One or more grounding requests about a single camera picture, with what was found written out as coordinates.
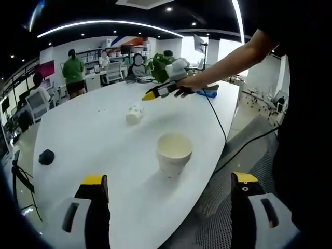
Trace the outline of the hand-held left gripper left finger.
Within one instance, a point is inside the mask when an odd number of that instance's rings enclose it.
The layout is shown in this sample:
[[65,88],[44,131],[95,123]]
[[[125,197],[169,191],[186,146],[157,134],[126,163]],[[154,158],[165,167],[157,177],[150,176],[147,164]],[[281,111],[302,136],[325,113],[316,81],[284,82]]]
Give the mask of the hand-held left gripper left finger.
[[107,176],[87,176],[47,217],[44,240],[52,248],[110,248],[108,204]]

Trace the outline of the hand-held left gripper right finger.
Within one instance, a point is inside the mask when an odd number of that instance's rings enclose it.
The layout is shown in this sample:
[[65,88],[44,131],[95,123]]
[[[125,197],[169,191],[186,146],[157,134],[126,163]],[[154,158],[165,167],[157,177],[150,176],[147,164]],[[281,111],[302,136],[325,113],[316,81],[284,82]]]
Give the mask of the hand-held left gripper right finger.
[[231,174],[231,248],[298,248],[290,210],[250,174]]

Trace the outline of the person's right hand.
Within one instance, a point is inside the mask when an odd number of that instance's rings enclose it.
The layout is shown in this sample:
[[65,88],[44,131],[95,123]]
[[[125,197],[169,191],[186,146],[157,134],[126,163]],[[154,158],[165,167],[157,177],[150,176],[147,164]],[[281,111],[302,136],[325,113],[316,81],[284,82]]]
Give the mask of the person's right hand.
[[206,87],[208,84],[209,83],[204,83],[203,80],[200,80],[196,76],[184,78],[176,83],[177,91],[174,93],[174,97],[184,98],[191,95],[191,93],[185,92],[183,88],[190,88],[191,92],[195,92]]

